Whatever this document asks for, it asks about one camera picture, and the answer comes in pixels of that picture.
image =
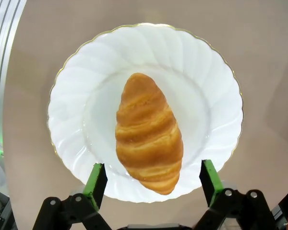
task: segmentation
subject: plate rim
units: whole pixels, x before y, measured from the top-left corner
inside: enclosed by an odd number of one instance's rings
[[[217,52],[217,53],[222,57],[224,63],[225,63],[226,65],[228,65],[228,67],[230,68],[230,70],[231,70],[231,72],[232,72],[232,74],[233,74],[233,78],[234,78],[234,80],[236,81],[236,83],[238,84],[239,94],[240,94],[241,100],[242,100],[242,106],[241,106],[241,110],[242,110],[242,121],[241,121],[241,125],[240,125],[240,126],[241,126],[240,133],[239,133],[239,135],[238,135],[238,137],[237,137],[237,144],[236,144],[236,146],[234,147],[234,149],[232,150],[229,159],[224,163],[224,165],[223,165],[223,167],[222,167],[222,168],[224,168],[225,164],[231,159],[234,151],[236,150],[236,148],[237,148],[237,146],[238,146],[238,143],[239,143],[239,140],[240,140],[240,137],[241,137],[241,134],[242,134],[242,124],[243,124],[243,121],[244,121],[244,110],[243,110],[244,101],[243,101],[243,96],[242,96],[241,86],[240,86],[240,84],[239,84],[239,81],[238,81],[237,78],[236,78],[236,75],[235,75],[235,72],[234,72],[233,68],[232,68],[232,67],[229,65],[229,63],[225,60],[225,58],[223,57],[223,55],[222,55],[217,49],[213,48],[212,45],[211,45],[209,42],[207,42],[205,39],[203,39],[203,38],[201,38],[201,37],[193,34],[192,32],[190,32],[190,31],[188,31],[188,30],[181,29],[181,28],[176,28],[176,27],[174,27],[174,26],[172,26],[172,25],[163,24],[163,23],[158,23],[158,24],[154,24],[154,23],[126,24],[126,25],[120,25],[120,26],[118,26],[118,27],[116,27],[116,28],[114,28],[114,29],[112,29],[112,30],[109,30],[109,31],[101,32],[101,33],[97,34],[93,39],[91,39],[91,40],[83,43],[82,45],[80,45],[80,46],[78,47],[78,49],[77,49],[73,54],[71,54],[71,55],[65,60],[62,68],[58,71],[58,73],[56,74],[56,76],[55,76],[55,78],[54,78],[53,85],[51,86],[50,91],[49,91],[48,104],[47,104],[47,130],[48,130],[48,135],[49,135],[49,137],[50,137],[50,142],[51,142],[51,145],[52,145],[52,147],[53,147],[53,149],[54,149],[55,154],[56,154],[57,157],[60,159],[60,161],[64,164],[63,159],[58,155],[56,146],[54,145],[54,143],[53,143],[53,141],[52,141],[52,139],[51,139],[51,131],[50,131],[50,129],[49,129],[49,124],[48,124],[48,122],[49,122],[49,112],[48,112],[48,108],[49,108],[49,104],[50,104],[50,100],[51,100],[51,93],[52,93],[53,88],[54,88],[55,85],[56,85],[57,78],[58,78],[59,74],[64,70],[67,62],[68,62],[73,56],[75,56],[75,55],[79,52],[79,50],[80,50],[83,46],[85,46],[86,44],[91,43],[91,42],[94,42],[98,37],[100,37],[100,36],[102,36],[102,35],[104,35],[104,34],[110,34],[110,33],[114,32],[114,31],[116,31],[116,30],[118,30],[118,29],[120,29],[120,28],[124,28],[124,27],[134,28],[134,27],[141,26],[141,25],[147,25],[147,26],[153,26],[153,27],[168,27],[168,28],[171,28],[171,29],[173,29],[173,30],[175,30],[175,31],[184,31],[184,32],[192,35],[195,39],[202,40],[202,41],[205,42],[207,45],[209,45],[209,47],[211,48],[211,50]]]

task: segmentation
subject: croissant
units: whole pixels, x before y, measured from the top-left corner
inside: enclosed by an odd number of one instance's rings
[[[162,195],[178,182],[183,143],[162,91],[150,77],[129,77],[116,113],[117,157],[131,177]]]

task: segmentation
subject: bread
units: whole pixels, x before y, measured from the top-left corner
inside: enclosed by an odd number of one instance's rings
[[[183,143],[154,80],[141,73],[129,77],[116,119],[116,153],[129,175],[148,189],[170,194],[179,179]]]

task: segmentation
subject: beige table surface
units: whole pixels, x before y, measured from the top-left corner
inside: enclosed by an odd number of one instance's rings
[[[271,208],[287,194],[288,0],[28,0],[4,101],[6,173],[20,230],[32,228],[46,197],[65,199],[81,184],[54,154],[46,127],[57,71],[98,33],[140,22],[190,30],[224,55],[240,82],[245,117],[238,148],[220,176],[242,192],[262,190]],[[191,226],[205,210],[204,194],[197,189],[153,204],[105,197],[101,214],[117,229],[129,223]]]

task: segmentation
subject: plate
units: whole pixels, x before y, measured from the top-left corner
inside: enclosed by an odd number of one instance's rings
[[[127,79],[150,76],[164,93],[184,144],[180,179],[159,195],[131,178],[115,152],[116,112]],[[86,183],[105,164],[105,195],[123,201],[174,199],[201,186],[202,159],[219,171],[241,133],[242,97],[234,72],[205,40],[165,24],[123,25],[80,46],[50,92],[48,128],[55,152]]]

